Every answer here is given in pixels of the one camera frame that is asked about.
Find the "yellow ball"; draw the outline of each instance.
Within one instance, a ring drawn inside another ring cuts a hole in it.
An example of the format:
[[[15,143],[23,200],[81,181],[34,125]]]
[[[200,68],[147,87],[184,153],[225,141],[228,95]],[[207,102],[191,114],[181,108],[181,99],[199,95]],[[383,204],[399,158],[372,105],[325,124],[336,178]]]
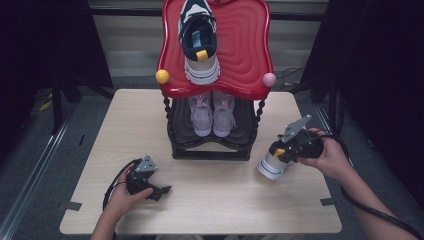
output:
[[[156,81],[160,84],[167,83],[169,81],[169,73],[166,70],[160,69],[156,72]]]

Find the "person's left hand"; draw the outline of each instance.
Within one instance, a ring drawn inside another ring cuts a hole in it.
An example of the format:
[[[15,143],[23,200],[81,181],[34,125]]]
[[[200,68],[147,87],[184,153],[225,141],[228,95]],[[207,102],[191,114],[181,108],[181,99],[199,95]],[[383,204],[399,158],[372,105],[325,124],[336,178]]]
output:
[[[147,198],[153,192],[152,188],[144,189],[134,195],[128,192],[125,179],[132,166],[133,165],[128,166],[125,171],[122,172],[121,176],[119,176],[118,184],[115,186],[104,210],[104,212],[108,212],[111,214],[111,217],[116,219],[120,219],[125,213],[131,210],[137,202]]]

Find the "ball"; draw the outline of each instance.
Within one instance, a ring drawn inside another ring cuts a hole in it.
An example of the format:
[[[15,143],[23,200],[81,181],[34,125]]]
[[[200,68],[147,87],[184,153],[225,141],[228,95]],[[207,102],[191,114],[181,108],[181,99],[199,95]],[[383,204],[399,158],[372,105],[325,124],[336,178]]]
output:
[[[164,69],[160,69],[156,72],[156,81],[160,84],[167,83],[169,81],[169,73]]]
[[[277,78],[275,77],[274,73],[267,73],[262,78],[262,81],[264,82],[265,86],[272,87],[277,81]]]

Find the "horizontal black bar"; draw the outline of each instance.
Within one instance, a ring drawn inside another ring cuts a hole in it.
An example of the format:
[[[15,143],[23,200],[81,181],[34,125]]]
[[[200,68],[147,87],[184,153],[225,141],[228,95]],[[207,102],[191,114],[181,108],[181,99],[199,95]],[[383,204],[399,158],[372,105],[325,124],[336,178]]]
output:
[[[46,7],[41,9],[44,13],[59,14],[88,14],[88,15],[108,15],[108,16],[147,16],[161,17],[160,8],[118,8],[118,7],[90,7],[90,8],[69,8],[69,7]],[[328,16],[321,13],[287,13],[271,12],[271,20],[291,20],[291,21],[316,21],[325,19],[346,18],[346,16]]]

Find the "black and white sneaker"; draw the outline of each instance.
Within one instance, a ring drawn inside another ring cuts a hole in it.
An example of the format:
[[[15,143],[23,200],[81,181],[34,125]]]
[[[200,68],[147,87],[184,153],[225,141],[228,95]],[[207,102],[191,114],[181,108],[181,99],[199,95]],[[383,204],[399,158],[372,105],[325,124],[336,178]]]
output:
[[[186,0],[178,24],[187,78],[194,84],[215,82],[220,74],[216,57],[216,19],[206,0]]]

